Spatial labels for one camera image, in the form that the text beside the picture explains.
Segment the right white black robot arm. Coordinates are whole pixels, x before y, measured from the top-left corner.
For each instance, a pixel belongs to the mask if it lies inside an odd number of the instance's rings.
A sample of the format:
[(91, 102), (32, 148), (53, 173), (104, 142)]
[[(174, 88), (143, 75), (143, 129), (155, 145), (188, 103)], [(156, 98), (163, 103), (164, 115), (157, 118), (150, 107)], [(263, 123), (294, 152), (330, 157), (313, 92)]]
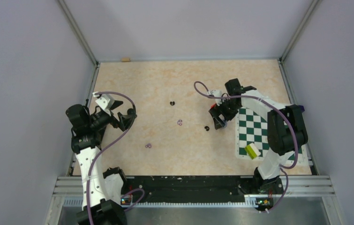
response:
[(207, 90), (207, 96), (215, 100), (209, 113), (216, 130), (225, 128), (241, 109), (252, 110), (266, 121), (266, 135), (269, 150), (263, 161), (254, 170), (252, 189), (263, 194), (276, 184), (282, 169), (291, 156), (298, 156), (298, 150), (308, 141), (308, 134), (299, 105), (275, 102), (261, 94), (253, 86), (242, 86), (237, 78), (225, 83), (226, 93)]

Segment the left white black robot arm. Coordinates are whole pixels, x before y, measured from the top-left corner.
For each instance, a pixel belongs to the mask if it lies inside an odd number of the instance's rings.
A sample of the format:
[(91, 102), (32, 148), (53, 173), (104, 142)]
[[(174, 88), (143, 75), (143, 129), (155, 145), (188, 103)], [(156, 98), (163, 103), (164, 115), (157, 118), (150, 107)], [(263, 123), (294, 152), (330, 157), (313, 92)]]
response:
[(86, 105), (81, 104), (66, 110), (72, 124), (71, 149), (80, 166), (83, 186), (82, 210), (77, 213), (76, 220), (80, 225), (125, 225), (127, 217), (118, 196), (126, 192), (128, 181), (124, 172), (116, 167), (107, 175), (112, 178), (112, 191), (106, 189), (100, 162), (103, 152), (101, 143), (108, 125), (123, 132), (131, 128), (136, 118), (136, 107), (128, 109), (126, 115), (119, 112), (115, 117), (112, 110), (123, 102), (104, 98), (99, 101), (99, 112), (93, 114), (90, 114)]

